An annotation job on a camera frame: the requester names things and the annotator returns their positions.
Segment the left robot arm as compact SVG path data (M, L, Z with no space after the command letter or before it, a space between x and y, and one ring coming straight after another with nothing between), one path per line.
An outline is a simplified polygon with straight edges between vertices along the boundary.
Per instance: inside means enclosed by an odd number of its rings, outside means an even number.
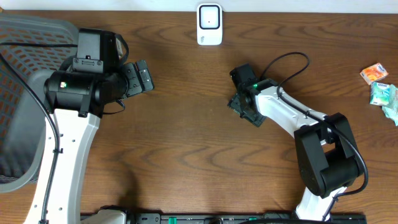
M154 89L146 62L128 61L121 35L80 29L75 48L44 82L44 152L27 223L80 223L88 154L104 107Z

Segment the green tissue pack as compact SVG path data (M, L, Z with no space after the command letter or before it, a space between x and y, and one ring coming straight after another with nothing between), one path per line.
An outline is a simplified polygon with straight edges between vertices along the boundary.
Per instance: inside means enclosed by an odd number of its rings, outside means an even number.
M389 104L389 90L390 85L373 82L369 103L376 106L387 106Z

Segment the orange tissue pack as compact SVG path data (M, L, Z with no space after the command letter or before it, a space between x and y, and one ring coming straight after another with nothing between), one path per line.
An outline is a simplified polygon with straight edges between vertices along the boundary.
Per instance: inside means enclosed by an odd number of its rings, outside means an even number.
M387 70L380 63L375 63L363 69L359 74L368 85L388 76Z

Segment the green wet wipes pack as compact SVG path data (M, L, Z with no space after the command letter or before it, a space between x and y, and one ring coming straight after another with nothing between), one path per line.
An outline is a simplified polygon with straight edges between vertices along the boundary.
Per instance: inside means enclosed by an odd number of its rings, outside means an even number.
M394 124L398 126L398 117L397 117L397 87L394 85L390 85L389 87L389 102L386 106L382 107L382 110L386 116L393 120Z

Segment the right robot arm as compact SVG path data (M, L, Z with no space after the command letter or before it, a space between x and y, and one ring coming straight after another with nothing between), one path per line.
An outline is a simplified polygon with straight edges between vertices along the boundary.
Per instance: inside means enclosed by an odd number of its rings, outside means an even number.
M296 219L331 222L335 202L348 195L357 177L368 177L347 118L314 111L286 94L277 82L258 78L249 64L229 73L236 94L228 106L259 127L269 118L295 141L300 176L306 186Z

